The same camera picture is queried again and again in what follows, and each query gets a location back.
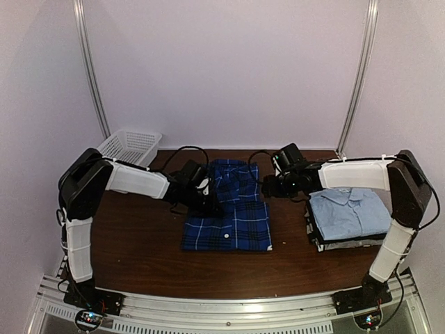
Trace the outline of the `blue plaid long sleeve shirt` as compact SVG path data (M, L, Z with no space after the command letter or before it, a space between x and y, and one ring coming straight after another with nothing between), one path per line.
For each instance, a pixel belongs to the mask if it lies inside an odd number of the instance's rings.
M259 167L233 159L209 164L211 189L223 211L220 218L189 214L184 221L184 251L271 251L270 210L261 199Z

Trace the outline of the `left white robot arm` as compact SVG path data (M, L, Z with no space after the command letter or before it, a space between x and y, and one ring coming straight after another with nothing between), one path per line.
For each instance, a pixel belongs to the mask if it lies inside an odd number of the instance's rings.
M64 229L62 244L75 285L72 296L85 309L93 309L100 295L88 283L91 265L91 225L107 191L133 193L181 204L196 216L218 217L224 211L211 188L208 168L195 161L169 175L164 171L133 165L103 156L88 148L58 182L59 216Z

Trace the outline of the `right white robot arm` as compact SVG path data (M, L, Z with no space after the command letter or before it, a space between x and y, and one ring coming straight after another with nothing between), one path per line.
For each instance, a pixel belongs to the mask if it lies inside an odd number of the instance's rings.
M435 190L414 155L402 150L380 157L310 161L295 144L271 155L273 174L262 181L269 198L304 194L309 231L320 249L380 245L357 302L371 307L409 254Z

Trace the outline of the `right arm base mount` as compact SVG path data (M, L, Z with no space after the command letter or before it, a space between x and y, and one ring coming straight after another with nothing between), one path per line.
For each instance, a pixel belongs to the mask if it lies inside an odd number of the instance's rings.
M393 300L387 281L380 282L368 273L361 286L335 292L332 299L338 315L377 308Z

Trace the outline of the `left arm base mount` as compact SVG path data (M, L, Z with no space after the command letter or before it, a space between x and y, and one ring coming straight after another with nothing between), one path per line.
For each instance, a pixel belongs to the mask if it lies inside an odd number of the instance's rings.
M118 292L97 289L95 279L77 283L71 275L67 276L68 286L63 301L78 308L119 316L124 295Z

